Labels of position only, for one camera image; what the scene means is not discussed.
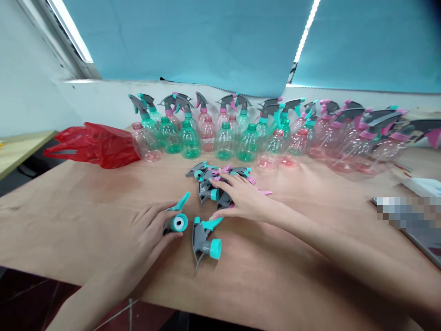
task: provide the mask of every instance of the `left hand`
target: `left hand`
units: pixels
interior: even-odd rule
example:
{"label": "left hand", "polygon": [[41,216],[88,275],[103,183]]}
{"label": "left hand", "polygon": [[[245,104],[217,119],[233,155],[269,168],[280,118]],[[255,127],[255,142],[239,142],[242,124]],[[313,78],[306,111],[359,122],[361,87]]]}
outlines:
{"label": "left hand", "polygon": [[112,300],[119,303],[138,285],[166,246],[182,232],[171,232],[163,236],[164,223],[181,211],[168,211],[176,201],[147,205],[130,222],[123,234],[122,245],[88,282],[103,282]]}

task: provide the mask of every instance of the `green plastic bottle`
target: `green plastic bottle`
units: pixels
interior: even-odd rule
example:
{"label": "green plastic bottle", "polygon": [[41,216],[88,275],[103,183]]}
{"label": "green plastic bottle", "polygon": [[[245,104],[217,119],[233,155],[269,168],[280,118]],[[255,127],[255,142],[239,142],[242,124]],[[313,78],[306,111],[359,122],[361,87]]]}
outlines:
{"label": "green plastic bottle", "polygon": [[253,162],[256,159],[257,138],[256,124],[248,124],[237,145],[236,157],[239,161]]}
{"label": "green plastic bottle", "polygon": [[195,159],[201,155],[201,142],[190,121],[182,122],[179,140],[181,142],[181,155],[184,159]]}
{"label": "green plastic bottle", "polygon": [[283,140],[287,142],[291,138],[291,129],[286,117],[280,120],[280,130],[283,130]]}
{"label": "green plastic bottle", "polygon": [[234,155],[234,137],[230,129],[230,123],[222,123],[222,127],[215,139],[215,157],[220,160],[229,160]]}
{"label": "green plastic bottle", "polygon": [[158,138],[164,152],[176,154],[181,151],[178,128],[170,122],[168,117],[161,117]]}

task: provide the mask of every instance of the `wooden table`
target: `wooden table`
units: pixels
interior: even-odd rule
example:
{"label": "wooden table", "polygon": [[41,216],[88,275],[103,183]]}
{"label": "wooden table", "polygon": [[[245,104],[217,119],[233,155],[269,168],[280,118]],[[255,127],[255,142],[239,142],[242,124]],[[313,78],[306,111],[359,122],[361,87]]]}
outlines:
{"label": "wooden table", "polygon": [[4,146],[0,148],[0,180],[51,140],[56,133],[45,131],[3,138]]}
{"label": "wooden table", "polygon": [[[417,169],[428,158],[424,163],[435,173],[437,151],[409,149],[401,161]],[[200,160],[229,163],[212,154]],[[0,265],[83,285],[144,204],[189,191],[188,218],[212,214],[214,203],[200,208],[197,182],[185,177],[198,162],[165,155],[115,170],[72,161],[57,166],[0,199]],[[257,186],[274,191],[273,199],[421,273],[435,268],[400,231],[376,220],[373,196],[413,196],[395,175],[349,180],[314,160],[293,169],[252,168]],[[206,257],[197,272],[191,236],[190,225],[162,254],[138,288],[142,300],[265,330],[419,329],[394,304],[283,230],[225,219],[211,235],[222,239],[220,260]]]}

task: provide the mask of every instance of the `right hand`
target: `right hand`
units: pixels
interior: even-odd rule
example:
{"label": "right hand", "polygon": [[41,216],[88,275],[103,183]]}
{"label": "right hand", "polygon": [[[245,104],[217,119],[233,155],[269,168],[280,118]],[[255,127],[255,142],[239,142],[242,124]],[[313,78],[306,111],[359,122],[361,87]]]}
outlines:
{"label": "right hand", "polygon": [[224,208],[214,212],[210,219],[220,217],[243,217],[253,221],[268,222],[277,203],[260,192],[246,178],[236,174],[220,173],[228,181],[212,181],[218,188],[227,192],[234,201],[233,208]]}

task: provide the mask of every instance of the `teal cap ring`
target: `teal cap ring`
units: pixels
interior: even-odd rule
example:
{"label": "teal cap ring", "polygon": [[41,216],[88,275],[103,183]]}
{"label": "teal cap ring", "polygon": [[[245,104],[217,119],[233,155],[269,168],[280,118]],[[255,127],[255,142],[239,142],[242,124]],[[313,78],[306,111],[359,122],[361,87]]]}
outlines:
{"label": "teal cap ring", "polygon": [[197,181],[201,181],[202,178],[204,177],[204,173],[200,170],[196,170],[194,172],[194,177],[196,178]]}
{"label": "teal cap ring", "polygon": [[210,257],[219,260],[222,252],[222,240],[221,239],[213,239],[210,245]]}
{"label": "teal cap ring", "polygon": [[210,199],[213,201],[219,200],[219,190],[217,188],[211,190]]}
{"label": "teal cap ring", "polygon": [[188,218],[185,214],[177,214],[171,222],[171,229],[175,232],[183,232],[187,228]]}

